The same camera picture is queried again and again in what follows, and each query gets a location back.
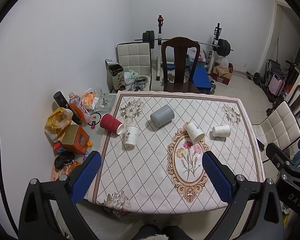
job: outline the black pants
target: black pants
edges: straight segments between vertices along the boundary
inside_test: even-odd
[[[166,235],[169,240],[193,240],[180,227],[169,226],[160,230],[155,225],[144,225],[131,240],[139,240],[154,235]]]

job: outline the wooden chair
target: wooden chair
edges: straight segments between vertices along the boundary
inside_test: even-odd
[[[294,102],[292,104],[291,101],[295,95],[295,93],[297,92],[297,90],[300,90],[300,85],[297,85],[296,89],[294,90],[292,96],[290,97],[289,101],[288,101],[288,105],[290,105],[290,108],[292,109],[292,111],[296,111],[299,106],[300,106],[300,94],[298,95],[298,97],[296,98],[296,100],[294,100]],[[298,116],[300,115],[300,111],[298,111],[295,116],[298,118]]]
[[[167,57],[166,48],[172,47],[174,50],[174,65],[175,65],[175,77],[174,83],[168,82],[168,69],[167,69]],[[194,62],[189,75],[189,81],[184,82],[185,70],[186,70],[186,55],[188,48],[195,47],[197,52],[195,54]],[[163,66],[163,91],[166,92],[183,92],[183,93],[197,93],[200,91],[192,84],[192,78],[195,67],[198,62],[200,54],[200,44],[184,37],[175,37],[162,43],[162,66]]]

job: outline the white leather chair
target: white leather chair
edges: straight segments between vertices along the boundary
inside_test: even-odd
[[[144,91],[151,88],[151,50],[148,42],[120,43],[116,48],[117,60],[125,72],[133,70],[148,78]]]
[[[265,145],[275,143],[281,150],[287,149],[300,138],[300,126],[290,106],[283,101],[261,124],[252,125],[257,139]],[[262,162],[269,158],[261,152]]]

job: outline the red paper cup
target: red paper cup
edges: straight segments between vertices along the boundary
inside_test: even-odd
[[[111,114],[106,113],[101,117],[100,120],[100,127],[110,131],[114,132],[116,134],[120,134],[123,131],[123,123],[121,123],[119,120],[115,119]]]

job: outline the pink suitcase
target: pink suitcase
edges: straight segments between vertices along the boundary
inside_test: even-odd
[[[274,74],[269,83],[269,91],[276,97],[281,94],[284,87],[284,80],[278,75]]]

